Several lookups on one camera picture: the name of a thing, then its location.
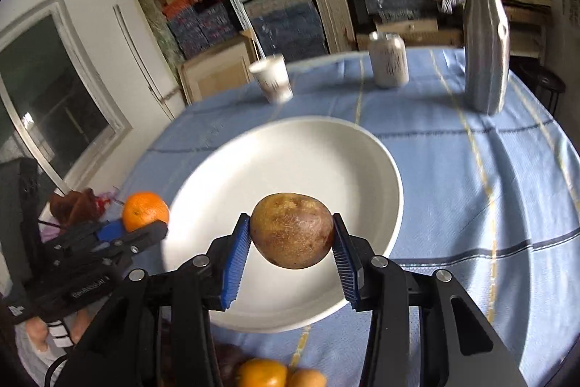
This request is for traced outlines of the orange tangerine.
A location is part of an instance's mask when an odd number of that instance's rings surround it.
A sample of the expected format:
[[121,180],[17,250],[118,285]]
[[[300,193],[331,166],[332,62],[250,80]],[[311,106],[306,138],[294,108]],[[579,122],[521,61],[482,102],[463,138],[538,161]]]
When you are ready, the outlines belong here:
[[169,223],[170,211],[165,201],[156,193],[139,192],[130,195],[122,210],[122,224],[133,233],[156,221]]

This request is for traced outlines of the brown yellow round fruit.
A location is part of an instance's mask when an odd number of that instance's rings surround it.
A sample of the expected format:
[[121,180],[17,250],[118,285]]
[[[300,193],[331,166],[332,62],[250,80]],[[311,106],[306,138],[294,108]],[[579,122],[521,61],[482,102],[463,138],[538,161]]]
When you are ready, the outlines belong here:
[[334,225],[330,211],[319,200],[300,193],[274,193],[254,208],[250,233],[267,261],[298,270],[326,257],[333,245]]

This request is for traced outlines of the small yellow orange fruit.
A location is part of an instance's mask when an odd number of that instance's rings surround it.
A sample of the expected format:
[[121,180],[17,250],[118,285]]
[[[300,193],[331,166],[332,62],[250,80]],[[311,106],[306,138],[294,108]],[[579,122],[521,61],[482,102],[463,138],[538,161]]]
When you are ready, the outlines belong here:
[[288,380],[288,387],[326,387],[326,375],[316,369],[298,369]]

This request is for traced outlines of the brown plush toy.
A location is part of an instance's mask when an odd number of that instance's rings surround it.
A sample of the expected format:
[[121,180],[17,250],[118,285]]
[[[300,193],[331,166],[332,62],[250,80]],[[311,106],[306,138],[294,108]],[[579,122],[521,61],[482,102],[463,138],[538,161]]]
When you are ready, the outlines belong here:
[[53,193],[49,199],[52,216],[62,227],[97,221],[104,213],[102,202],[92,189],[71,190],[66,195]]

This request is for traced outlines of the white oval plate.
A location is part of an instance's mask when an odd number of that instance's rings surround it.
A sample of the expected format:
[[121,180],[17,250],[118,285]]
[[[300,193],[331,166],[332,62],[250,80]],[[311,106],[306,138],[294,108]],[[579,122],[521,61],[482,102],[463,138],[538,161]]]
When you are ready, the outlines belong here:
[[171,204],[162,258],[176,269],[249,215],[252,244],[237,298],[211,321],[289,331],[346,304],[330,252],[331,215],[388,255],[403,208],[395,160],[370,132],[333,118],[286,119],[230,140],[196,168]]

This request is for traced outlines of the white paper cup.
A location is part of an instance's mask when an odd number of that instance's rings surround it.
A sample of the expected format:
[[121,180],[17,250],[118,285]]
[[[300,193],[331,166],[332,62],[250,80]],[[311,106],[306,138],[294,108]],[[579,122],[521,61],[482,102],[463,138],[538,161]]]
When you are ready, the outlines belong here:
[[249,72],[258,82],[262,93],[271,104],[284,104],[293,98],[293,90],[285,59],[281,54],[254,62]]

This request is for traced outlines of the beige framed panel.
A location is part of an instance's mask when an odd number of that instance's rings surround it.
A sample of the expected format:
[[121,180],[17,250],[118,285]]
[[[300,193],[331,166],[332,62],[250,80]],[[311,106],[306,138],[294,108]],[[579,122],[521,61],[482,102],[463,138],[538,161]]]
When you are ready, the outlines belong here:
[[254,42],[237,35],[210,47],[179,68],[188,104],[250,83],[249,68],[258,60]]

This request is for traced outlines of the white drink can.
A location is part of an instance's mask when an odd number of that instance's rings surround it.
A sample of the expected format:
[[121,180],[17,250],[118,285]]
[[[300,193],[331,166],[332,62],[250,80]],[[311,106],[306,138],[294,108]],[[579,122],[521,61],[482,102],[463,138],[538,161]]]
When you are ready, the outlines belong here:
[[369,34],[370,65],[380,88],[398,88],[409,82],[406,46],[398,33]]

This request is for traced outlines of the silver bottle vase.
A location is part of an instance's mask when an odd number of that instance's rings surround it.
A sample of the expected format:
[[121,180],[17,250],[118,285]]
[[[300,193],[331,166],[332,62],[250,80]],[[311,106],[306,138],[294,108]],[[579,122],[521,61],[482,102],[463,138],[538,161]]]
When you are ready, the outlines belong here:
[[500,112],[508,80],[510,31],[501,0],[466,0],[466,101],[486,115]]

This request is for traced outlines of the window with white frame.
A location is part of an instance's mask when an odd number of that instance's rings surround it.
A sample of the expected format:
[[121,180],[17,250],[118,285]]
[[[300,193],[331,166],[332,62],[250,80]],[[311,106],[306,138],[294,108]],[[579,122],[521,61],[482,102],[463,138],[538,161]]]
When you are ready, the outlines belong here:
[[1,159],[36,161],[47,193],[87,183],[131,130],[88,57],[64,0],[1,31]]

